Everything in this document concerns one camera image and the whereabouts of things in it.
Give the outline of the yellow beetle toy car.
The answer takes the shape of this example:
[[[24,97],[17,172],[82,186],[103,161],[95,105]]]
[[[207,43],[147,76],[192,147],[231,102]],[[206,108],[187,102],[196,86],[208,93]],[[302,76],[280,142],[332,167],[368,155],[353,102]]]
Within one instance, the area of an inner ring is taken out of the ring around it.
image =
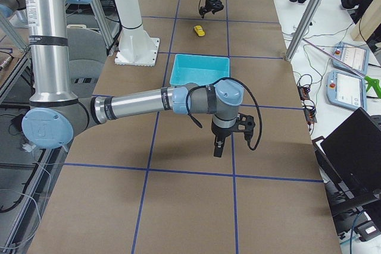
[[[205,31],[204,31],[203,27],[200,25],[195,25],[193,27],[193,30],[198,37],[204,37],[205,36]]]

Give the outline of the turquoise plastic bin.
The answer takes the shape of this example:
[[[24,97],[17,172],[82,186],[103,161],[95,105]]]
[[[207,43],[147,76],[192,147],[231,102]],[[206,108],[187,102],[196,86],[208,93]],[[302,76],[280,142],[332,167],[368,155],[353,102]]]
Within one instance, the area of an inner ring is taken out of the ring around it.
[[[214,83],[230,76],[230,59],[203,55],[177,54],[170,77],[171,86]]]

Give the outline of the orange black electronics board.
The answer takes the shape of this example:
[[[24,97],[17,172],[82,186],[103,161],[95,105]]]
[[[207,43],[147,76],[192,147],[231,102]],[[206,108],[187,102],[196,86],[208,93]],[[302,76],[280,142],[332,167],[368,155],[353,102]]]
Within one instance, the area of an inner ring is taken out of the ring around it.
[[[302,103],[303,112],[307,124],[310,126],[317,122],[316,120],[316,105],[310,98],[310,87],[309,85],[300,86],[297,85],[299,97]]]

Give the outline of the grey office chair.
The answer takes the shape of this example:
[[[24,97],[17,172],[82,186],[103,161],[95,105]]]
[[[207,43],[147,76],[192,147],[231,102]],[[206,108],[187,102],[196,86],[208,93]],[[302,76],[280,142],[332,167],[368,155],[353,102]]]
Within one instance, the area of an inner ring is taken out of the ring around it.
[[[96,83],[108,56],[103,37],[80,27],[68,27],[67,34],[71,82]]]

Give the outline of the black laptop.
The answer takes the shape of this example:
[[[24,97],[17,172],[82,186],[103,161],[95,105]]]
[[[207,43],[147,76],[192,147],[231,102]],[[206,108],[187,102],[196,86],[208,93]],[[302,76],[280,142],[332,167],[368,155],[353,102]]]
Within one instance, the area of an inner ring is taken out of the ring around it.
[[[331,205],[380,202],[380,124],[363,108],[328,136],[314,139],[313,145],[328,176],[325,188]]]

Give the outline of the near teach pendant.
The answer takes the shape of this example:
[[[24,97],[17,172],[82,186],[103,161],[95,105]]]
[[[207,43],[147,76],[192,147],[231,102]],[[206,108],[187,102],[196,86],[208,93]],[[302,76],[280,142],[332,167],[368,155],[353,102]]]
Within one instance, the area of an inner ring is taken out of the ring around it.
[[[367,109],[365,80],[340,71],[327,75],[326,95],[328,101],[336,106],[355,111]]]

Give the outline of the teach pendant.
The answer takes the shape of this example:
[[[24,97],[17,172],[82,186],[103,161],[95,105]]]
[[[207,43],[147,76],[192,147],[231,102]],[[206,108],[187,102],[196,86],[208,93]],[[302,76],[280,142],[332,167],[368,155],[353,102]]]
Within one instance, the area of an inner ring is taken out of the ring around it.
[[[340,71],[327,75],[326,95],[328,101],[336,106],[355,111],[367,109],[365,80]]]
[[[369,48],[357,47],[346,42],[339,42],[334,50],[332,64],[336,68],[350,71],[348,67],[340,63],[344,62],[351,68],[366,73],[370,56]]]

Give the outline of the far teach pendant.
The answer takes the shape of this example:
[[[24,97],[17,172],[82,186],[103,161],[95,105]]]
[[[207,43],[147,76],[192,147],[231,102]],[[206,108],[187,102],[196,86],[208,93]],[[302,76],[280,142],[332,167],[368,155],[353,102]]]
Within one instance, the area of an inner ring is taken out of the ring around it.
[[[344,62],[351,68],[366,73],[370,56],[369,48],[357,47],[346,42],[339,42],[334,50],[332,64],[336,68],[350,71],[348,67],[340,63]]]

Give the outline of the wooden board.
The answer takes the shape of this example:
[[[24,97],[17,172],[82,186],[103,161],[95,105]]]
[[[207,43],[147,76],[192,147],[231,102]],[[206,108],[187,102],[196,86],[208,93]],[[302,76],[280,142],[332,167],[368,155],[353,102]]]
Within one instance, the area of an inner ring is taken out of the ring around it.
[[[380,25],[380,0],[373,0],[350,35],[354,41],[366,41]]]

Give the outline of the aluminium frame post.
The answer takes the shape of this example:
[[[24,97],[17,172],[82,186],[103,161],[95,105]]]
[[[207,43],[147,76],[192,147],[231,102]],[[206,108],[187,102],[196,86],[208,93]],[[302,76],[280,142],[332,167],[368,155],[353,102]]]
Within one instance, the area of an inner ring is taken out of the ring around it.
[[[320,6],[321,0],[310,0],[296,29],[296,32],[289,44],[289,47],[285,54],[285,60],[288,62],[292,61],[299,44],[301,43],[307,28],[313,19],[318,7]]]

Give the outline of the green handled grabber stick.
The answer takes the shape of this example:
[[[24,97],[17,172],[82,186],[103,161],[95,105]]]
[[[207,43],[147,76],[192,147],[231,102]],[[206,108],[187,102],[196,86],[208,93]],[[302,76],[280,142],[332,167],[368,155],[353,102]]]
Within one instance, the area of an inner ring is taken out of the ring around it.
[[[328,57],[330,57],[332,60],[336,60],[338,61],[339,63],[341,63],[344,67],[348,68],[349,71],[357,76],[359,76],[360,78],[364,79],[366,82],[367,82],[367,89],[366,91],[369,91],[370,89],[373,89],[377,95],[378,98],[381,97],[381,89],[380,89],[380,81],[379,79],[374,79],[374,78],[371,78],[367,75],[365,75],[364,73],[350,67],[348,64],[346,64],[345,62],[341,61],[340,59],[338,58],[335,58],[333,55],[329,54],[328,52],[320,49],[317,45],[309,42],[308,40],[304,39],[303,38],[303,41],[306,42],[308,45],[312,46],[313,48],[316,48],[319,52],[322,52],[323,54],[327,55]]]

